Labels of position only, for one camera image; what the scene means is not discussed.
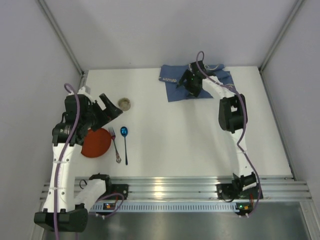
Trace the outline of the blue cloth placemat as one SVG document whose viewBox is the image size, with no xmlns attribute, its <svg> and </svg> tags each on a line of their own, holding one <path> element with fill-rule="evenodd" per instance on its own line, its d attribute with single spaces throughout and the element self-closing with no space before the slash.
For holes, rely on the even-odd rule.
<svg viewBox="0 0 320 240">
<path fill-rule="evenodd" d="M 218 80 L 224 85 L 234 85 L 232 75 L 229 71 L 225 71 L 223 64 L 204 65 L 207 72 L 213 72 Z M 168 102 L 177 102 L 182 100 L 194 99 L 190 93 L 183 87 L 177 87 L 178 81 L 186 70 L 191 70 L 191 65 L 162 65 L 158 80 L 165 83 L 165 89 Z"/>
</svg>

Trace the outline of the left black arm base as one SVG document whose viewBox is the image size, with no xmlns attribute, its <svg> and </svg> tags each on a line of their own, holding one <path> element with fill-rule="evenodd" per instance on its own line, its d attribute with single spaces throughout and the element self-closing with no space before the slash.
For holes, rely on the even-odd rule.
<svg viewBox="0 0 320 240">
<path fill-rule="evenodd" d="M 98 200 L 122 200 L 120 194 L 123 195 L 124 200 L 128 198 L 128 184 L 112 184 L 112 186 L 109 187 L 107 191 L 98 198 Z"/>
</svg>

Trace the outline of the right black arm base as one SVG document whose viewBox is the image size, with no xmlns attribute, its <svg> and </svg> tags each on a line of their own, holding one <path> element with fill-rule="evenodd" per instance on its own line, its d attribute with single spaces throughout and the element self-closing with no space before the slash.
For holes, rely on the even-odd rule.
<svg viewBox="0 0 320 240">
<path fill-rule="evenodd" d="M 244 191 L 238 191 L 231 183 L 217 184 L 216 191 L 218 199 L 227 202 L 230 202 L 231 200 L 249 200 L 250 198 L 257 200 L 259 193 L 261 192 L 259 186 Z"/>
</svg>

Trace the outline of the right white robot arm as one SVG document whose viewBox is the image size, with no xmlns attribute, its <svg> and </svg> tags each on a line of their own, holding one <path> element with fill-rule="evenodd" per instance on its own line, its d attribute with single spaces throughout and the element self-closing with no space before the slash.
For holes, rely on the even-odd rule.
<svg viewBox="0 0 320 240">
<path fill-rule="evenodd" d="M 189 64 L 177 87 L 183 86 L 190 97 L 197 98 L 206 91 L 219 101 L 218 123 L 227 132 L 232 143 L 231 159 L 234 161 L 231 187 L 220 191 L 220 198 L 230 202 L 241 193 L 257 186 L 256 171 L 250 164 L 247 154 L 245 133 L 248 122 L 246 99 L 235 87 L 231 73 L 222 65 L 208 66 L 203 61 Z"/>
</svg>

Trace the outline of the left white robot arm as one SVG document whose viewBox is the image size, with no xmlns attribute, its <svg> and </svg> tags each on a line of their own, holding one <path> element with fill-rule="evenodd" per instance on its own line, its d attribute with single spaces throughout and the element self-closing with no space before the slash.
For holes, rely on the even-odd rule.
<svg viewBox="0 0 320 240">
<path fill-rule="evenodd" d="M 97 131 L 115 120 L 123 111 L 102 93 L 101 108 L 85 87 L 75 91 L 69 84 L 64 88 L 65 111 L 52 130 L 52 172 L 47 197 L 42 210 L 34 214 L 34 223 L 58 238 L 62 232 L 82 233 L 88 223 L 89 211 L 104 197 L 114 196 L 111 178 L 107 174 L 93 174 L 86 187 L 75 195 L 75 168 L 89 131 Z"/>
</svg>

